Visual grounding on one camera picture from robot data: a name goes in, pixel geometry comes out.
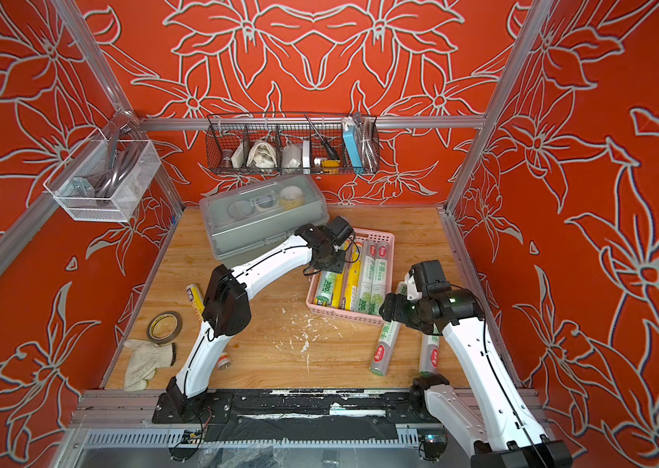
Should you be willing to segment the green capped wrap roll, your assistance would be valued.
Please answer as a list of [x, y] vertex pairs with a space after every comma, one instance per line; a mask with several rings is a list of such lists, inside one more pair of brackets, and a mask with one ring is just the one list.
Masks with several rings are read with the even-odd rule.
[[323, 271], [319, 278], [314, 302], [320, 306], [331, 307], [338, 274], [331, 271]]

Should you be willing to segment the long yellow wrap roll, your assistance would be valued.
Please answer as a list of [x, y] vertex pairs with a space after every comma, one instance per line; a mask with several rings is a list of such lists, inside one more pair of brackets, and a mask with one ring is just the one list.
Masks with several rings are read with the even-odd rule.
[[331, 298], [331, 307], [338, 309], [341, 306], [341, 301], [343, 298], [343, 287], [344, 287], [344, 274], [338, 273], [335, 275], [335, 281], [332, 291]]

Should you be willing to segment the long white green wrap roll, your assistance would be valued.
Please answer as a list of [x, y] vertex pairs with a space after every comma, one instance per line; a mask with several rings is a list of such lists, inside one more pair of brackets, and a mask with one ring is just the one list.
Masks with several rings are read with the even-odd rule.
[[[385, 320], [391, 318], [392, 306], [388, 305], [389, 300], [385, 300], [380, 308], [380, 315]], [[399, 336], [401, 323], [391, 320], [385, 321], [379, 335], [378, 343], [372, 357], [369, 370], [376, 376], [385, 376], [391, 364], [393, 352]]]

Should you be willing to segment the short red yellow wrap roll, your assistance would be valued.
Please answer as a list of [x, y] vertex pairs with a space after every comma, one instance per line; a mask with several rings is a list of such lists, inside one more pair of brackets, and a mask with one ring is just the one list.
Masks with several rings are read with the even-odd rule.
[[[197, 317], [203, 321], [203, 313], [205, 311], [204, 296], [201, 289], [197, 284], [190, 284], [186, 287], [186, 293], [189, 302], [193, 309], [196, 311]], [[226, 351], [222, 351], [216, 362], [216, 368], [220, 371], [228, 369], [232, 364], [230, 355]]]

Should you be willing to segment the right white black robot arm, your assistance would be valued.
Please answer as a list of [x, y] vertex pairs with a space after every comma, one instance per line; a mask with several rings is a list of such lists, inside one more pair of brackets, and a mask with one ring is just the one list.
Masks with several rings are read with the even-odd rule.
[[514, 386], [488, 330], [477, 296], [445, 277], [439, 261], [411, 266], [405, 294], [388, 294], [383, 319], [440, 335], [454, 352], [477, 408], [462, 403], [443, 376], [416, 378], [422, 413], [437, 419], [473, 467], [570, 467], [567, 444], [551, 438]]

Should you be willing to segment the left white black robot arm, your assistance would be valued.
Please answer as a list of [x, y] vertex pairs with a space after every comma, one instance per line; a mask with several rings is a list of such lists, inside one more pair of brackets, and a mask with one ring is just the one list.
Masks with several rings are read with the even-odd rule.
[[216, 267], [204, 296], [197, 340], [166, 389], [177, 413], [183, 415], [195, 398], [208, 390], [210, 376], [226, 344], [251, 321], [251, 300], [298, 267], [340, 273], [346, 263], [344, 244], [354, 238], [350, 222], [337, 216], [327, 225], [300, 226], [286, 241], [253, 261], [233, 268]]

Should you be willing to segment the grey lidded storage box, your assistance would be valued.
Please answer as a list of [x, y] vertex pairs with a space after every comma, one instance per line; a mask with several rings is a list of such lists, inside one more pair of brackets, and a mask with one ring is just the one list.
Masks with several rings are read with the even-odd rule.
[[307, 175], [281, 175], [203, 198], [199, 207], [212, 254], [240, 263], [305, 224], [329, 222], [327, 200]]

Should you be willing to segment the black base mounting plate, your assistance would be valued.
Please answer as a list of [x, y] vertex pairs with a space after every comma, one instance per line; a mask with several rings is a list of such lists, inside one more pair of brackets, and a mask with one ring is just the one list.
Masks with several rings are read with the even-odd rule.
[[278, 420], [347, 417], [392, 424], [436, 423], [409, 388], [392, 389], [220, 389], [208, 390], [179, 411], [163, 393], [155, 424], [234, 422], [239, 418]]

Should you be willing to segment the brown tape roll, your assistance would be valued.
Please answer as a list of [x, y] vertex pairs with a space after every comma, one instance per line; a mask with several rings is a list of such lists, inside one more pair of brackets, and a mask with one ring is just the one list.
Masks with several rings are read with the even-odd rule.
[[169, 344], [177, 339], [182, 327], [181, 315], [175, 311], [166, 311], [150, 320], [146, 327], [146, 338], [154, 344]]

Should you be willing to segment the white cloth glove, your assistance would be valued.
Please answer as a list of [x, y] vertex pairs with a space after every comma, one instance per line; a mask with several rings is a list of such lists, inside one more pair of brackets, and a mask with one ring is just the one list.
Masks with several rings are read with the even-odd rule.
[[125, 391], [140, 391], [147, 387], [157, 370], [171, 368], [177, 360], [177, 347], [173, 342], [157, 344], [148, 340], [129, 339], [124, 347], [132, 351], [125, 378]]

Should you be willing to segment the black handled screwdriver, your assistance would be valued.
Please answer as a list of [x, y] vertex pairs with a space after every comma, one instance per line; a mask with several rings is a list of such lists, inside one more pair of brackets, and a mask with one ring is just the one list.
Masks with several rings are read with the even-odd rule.
[[323, 148], [325, 148], [325, 152], [327, 152], [327, 158], [333, 161], [339, 161], [340, 156], [337, 153], [337, 151], [334, 149], [334, 147], [329, 143], [329, 140], [318, 130], [318, 128], [313, 123], [313, 121], [307, 115], [305, 115], [304, 118], [306, 119], [306, 121], [308, 122], [309, 126], [314, 131], [314, 133], [317, 135]]

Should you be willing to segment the clear wall bin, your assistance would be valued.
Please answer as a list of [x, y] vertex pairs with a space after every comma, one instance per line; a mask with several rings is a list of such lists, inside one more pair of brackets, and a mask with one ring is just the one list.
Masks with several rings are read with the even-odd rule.
[[151, 140], [95, 131], [44, 187], [76, 222], [129, 222], [160, 167]]

